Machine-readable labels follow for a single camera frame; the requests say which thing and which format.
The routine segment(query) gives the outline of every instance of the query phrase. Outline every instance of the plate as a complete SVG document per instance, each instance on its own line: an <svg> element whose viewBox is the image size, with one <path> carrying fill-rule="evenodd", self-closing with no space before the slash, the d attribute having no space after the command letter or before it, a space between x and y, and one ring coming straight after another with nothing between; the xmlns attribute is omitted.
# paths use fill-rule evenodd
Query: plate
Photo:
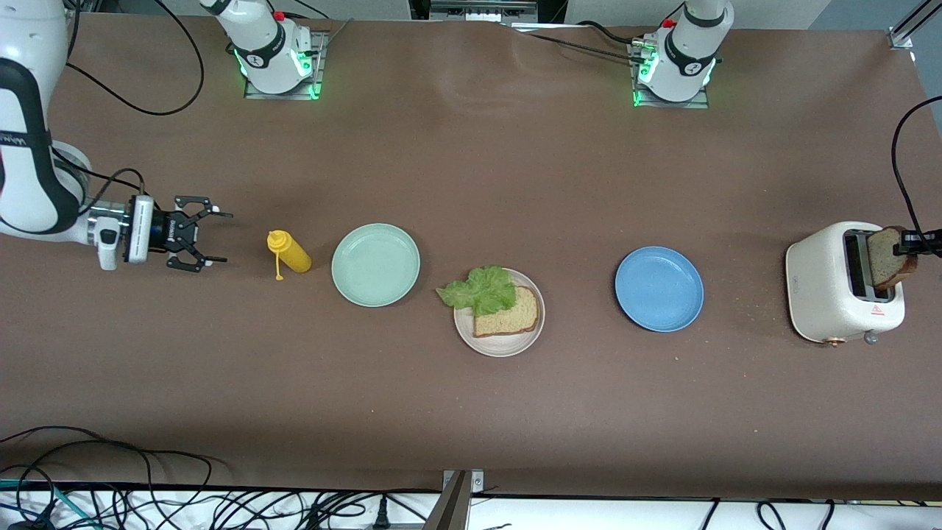
<svg viewBox="0 0 942 530"><path fill-rule="evenodd" d="M696 267L679 252L649 246L622 260L615 296L639 326L669 333L696 320L704 305L704 284Z"/></svg>
<svg viewBox="0 0 942 530"><path fill-rule="evenodd" d="M543 295L536 288L536 284L517 271L506 267L504 270L511 274L511 281L514 285L529 287L533 290L533 293L536 294L537 307L540 309L540 318L537 319L533 331L478 339L474 336L474 309L471 307L455 309L455 327L458 328L458 334L462 336L462 340L479 354L491 357L515 356L529 348L540 337L540 332L543 331L543 323L546 320L546 306L543 303Z"/></svg>
<svg viewBox="0 0 942 530"><path fill-rule="evenodd" d="M337 245L331 263L333 284L358 306L388 306L415 285L418 247L409 234L391 224L367 224Z"/></svg>

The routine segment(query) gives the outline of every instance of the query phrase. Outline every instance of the black connector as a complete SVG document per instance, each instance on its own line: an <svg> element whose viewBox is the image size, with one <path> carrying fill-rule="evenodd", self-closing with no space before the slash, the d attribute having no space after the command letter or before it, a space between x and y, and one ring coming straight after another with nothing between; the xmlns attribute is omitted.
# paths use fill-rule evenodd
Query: black connector
<svg viewBox="0 0 942 530"><path fill-rule="evenodd" d="M392 524L389 523L389 517L386 515L386 496L380 498L380 511L376 514L376 522L373 523L373 530L386 530Z"/></svg>

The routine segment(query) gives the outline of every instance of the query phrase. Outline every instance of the yellow mustard bottle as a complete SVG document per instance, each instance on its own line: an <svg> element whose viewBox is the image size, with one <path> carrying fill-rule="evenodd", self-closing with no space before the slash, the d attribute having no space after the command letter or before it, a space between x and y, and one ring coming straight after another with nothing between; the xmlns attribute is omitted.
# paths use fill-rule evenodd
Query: yellow mustard bottle
<svg viewBox="0 0 942 530"><path fill-rule="evenodd" d="M311 269L311 257L304 252L297 241L284 230L268 232L268 249L275 253L275 279L284 280L281 262L295 273L306 273Z"/></svg>

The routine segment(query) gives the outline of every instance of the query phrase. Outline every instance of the metal post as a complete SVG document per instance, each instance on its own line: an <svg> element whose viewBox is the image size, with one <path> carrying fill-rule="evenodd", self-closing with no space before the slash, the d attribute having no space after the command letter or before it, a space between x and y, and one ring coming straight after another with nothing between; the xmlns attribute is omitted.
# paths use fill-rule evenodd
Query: metal post
<svg viewBox="0 0 942 530"><path fill-rule="evenodd" d="M471 488L474 479L470 471L451 474L442 496L431 509L422 530L465 530L468 510L471 508Z"/></svg>
<svg viewBox="0 0 942 530"><path fill-rule="evenodd" d="M898 24L889 28L889 42L894 48L912 48L910 37L942 9L942 0L923 0Z"/></svg>

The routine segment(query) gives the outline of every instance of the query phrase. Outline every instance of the bread slice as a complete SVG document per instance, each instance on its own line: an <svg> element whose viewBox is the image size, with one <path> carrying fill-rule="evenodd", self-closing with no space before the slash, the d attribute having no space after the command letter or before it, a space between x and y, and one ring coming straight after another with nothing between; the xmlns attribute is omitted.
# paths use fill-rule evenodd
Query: bread slice
<svg viewBox="0 0 942 530"><path fill-rule="evenodd" d="M917 256L893 255L893 245L900 243L904 230L902 226L888 226L867 236L870 274L876 290L887 290L916 271L919 264Z"/></svg>
<svg viewBox="0 0 942 530"><path fill-rule="evenodd" d="M517 302L510 309L493 315L474 318L474 336L478 339L494 335L516 335L536 329L540 305L530 288L517 286Z"/></svg>

